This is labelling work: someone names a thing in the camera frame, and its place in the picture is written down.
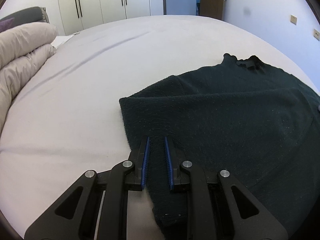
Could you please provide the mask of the dark green knit sweater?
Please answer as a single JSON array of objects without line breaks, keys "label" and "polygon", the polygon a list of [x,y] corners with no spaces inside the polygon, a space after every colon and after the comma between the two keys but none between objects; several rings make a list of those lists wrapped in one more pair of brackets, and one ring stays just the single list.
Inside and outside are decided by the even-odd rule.
[{"label": "dark green knit sweater", "polygon": [[131,149],[150,138],[146,186],[165,239],[185,239],[187,200],[170,189],[165,136],[208,171],[231,172],[290,239],[319,239],[319,95],[298,78],[225,54],[119,101]]}]

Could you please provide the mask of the white bed mattress sheet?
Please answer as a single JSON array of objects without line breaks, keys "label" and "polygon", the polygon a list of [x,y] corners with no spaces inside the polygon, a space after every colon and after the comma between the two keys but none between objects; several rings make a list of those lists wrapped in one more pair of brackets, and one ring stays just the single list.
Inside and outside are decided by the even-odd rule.
[{"label": "white bed mattress sheet", "polygon": [[257,36],[200,16],[149,16],[83,30],[23,87],[1,133],[1,211],[19,236],[87,170],[130,152],[119,99],[170,75],[256,55],[313,87]]}]

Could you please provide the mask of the beige folded duvet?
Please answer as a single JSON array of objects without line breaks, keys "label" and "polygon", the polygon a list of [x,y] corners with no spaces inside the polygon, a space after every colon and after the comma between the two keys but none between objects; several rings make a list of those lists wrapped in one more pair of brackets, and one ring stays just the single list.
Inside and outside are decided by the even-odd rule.
[{"label": "beige folded duvet", "polygon": [[57,27],[44,22],[19,25],[1,33],[1,129],[21,89],[55,54],[52,42],[57,35]]}]

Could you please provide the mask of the grey upholstered headboard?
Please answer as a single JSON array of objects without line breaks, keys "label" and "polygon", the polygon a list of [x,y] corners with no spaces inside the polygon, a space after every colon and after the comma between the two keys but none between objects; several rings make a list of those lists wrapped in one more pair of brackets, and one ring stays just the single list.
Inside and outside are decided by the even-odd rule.
[{"label": "grey upholstered headboard", "polygon": [[1,21],[14,18],[12,26],[18,26],[32,22],[45,22],[49,23],[49,17],[45,7],[30,7],[20,11],[14,12],[4,18]]}]

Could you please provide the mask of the purple pillow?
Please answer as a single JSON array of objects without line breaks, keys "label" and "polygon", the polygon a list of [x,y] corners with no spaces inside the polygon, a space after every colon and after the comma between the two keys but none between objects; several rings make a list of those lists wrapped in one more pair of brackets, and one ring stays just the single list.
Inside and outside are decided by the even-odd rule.
[{"label": "purple pillow", "polygon": [[15,18],[9,18],[0,22],[0,33],[12,28]]}]

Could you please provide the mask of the beige wall socket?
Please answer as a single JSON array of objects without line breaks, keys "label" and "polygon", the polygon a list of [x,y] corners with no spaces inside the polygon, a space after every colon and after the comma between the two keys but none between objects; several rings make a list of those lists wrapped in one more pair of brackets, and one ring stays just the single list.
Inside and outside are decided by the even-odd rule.
[{"label": "beige wall socket", "polygon": [[313,30],[313,36],[320,41],[320,32],[316,29]]}]

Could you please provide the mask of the beige wall switch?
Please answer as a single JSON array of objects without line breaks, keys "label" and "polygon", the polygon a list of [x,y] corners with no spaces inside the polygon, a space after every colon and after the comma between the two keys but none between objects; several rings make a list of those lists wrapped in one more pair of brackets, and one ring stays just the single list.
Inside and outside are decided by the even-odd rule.
[{"label": "beige wall switch", "polygon": [[297,18],[296,18],[296,16],[291,15],[291,16],[290,16],[290,22],[296,25],[296,24],[297,24]]}]

